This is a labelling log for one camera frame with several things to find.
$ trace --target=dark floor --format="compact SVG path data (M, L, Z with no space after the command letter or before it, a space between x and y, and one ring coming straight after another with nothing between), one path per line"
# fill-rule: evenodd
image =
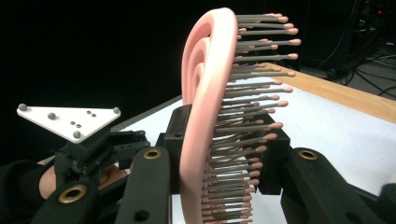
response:
M325 69L302 65L301 72L315 77L328 78ZM396 46L392 42L380 45L357 64L346 76L332 80L350 88L396 100Z

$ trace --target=white object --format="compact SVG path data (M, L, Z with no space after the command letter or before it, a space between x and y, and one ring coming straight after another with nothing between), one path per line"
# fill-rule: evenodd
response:
M98 109L27 105L20 105L17 112L19 116L76 144L101 130L121 114L118 108Z

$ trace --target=gray bristle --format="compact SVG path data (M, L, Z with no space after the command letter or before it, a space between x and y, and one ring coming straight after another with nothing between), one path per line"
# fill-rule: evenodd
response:
M274 107L282 106L278 103L260 105L257 102L278 101L277 95L266 94L289 91L273 88L281 85L281 82L261 80L247 84L239 81L261 77L289 77L290 74L280 69L267 68L262 62L293 60L293 56L274 55L271 50L279 46L298 45L296 41L272 41L262 37L257 40L251 38L248 41L243 40L246 35L290 35L291 30L285 28L285 17L276 14L242 15L236 16L236 19L240 28L238 35L241 38L236 44L234 65L229 83L224 90L223 102L210 146L211 151L207 159L202 192L204 222L252 222L249 219L251 216L249 201L250 193L255 192L255 189L250 184L258 183L262 163L256 155L266 149L266 140L263 138L271 130L269 124L264 124L262 119L256 117L274 113ZM258 51L270 52L270 54L260 55Z

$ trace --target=pink hairbrush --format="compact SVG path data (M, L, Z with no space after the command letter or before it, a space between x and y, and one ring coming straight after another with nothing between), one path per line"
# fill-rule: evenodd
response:
M264 124L254 116L274 113L286 106L272 89L281 81L239 83L257 77L295 76L280 68L266 68L265 61L293 60L296 54L258 56L257 52L296 46L299 39L243 41L251 35L295 35L297 29L279 14L235 16L228 8L206 12L194 25L182 61L183 104L192 104L180 161L180 195L186 223L248 223L252 220L250 193L259 182L262 163L246 157L262 153L282 123ZM276 101L260 105L259 101Z

